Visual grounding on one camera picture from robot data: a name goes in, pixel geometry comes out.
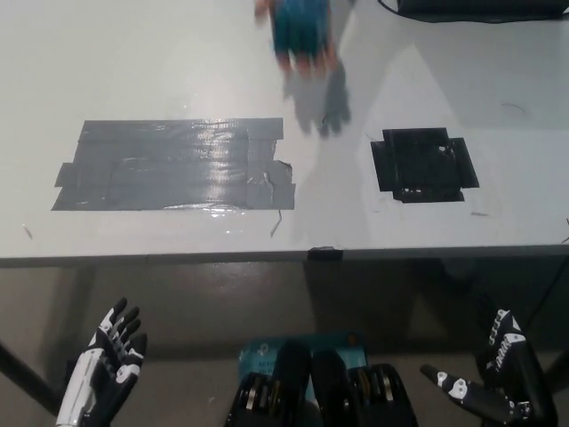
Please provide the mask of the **robot right hand white black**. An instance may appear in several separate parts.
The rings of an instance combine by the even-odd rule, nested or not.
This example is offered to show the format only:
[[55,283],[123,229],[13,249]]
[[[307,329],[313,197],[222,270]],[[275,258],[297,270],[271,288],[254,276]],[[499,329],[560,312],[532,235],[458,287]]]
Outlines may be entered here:
[[476,356],[482,383],[425,364],[424,374],[483,426],[557,426],[558,415],[533,346],[510,310],[497,308]]

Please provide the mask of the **person's hand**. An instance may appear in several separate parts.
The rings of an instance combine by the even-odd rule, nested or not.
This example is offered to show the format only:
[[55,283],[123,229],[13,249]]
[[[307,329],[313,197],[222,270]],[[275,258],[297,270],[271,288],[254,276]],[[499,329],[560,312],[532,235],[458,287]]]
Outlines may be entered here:
[[281,70],[323,77],[336,68],[333,15],[329,1],[256,1],[254,17],[269,20],[273,49]]

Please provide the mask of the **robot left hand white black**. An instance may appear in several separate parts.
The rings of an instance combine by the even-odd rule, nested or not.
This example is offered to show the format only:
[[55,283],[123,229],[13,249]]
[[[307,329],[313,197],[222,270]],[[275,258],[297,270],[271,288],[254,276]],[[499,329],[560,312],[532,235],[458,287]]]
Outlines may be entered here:
[[148,337],[140,309],[119,299],[79,355],[56,418],[58,426],[109,426],[138,382]]

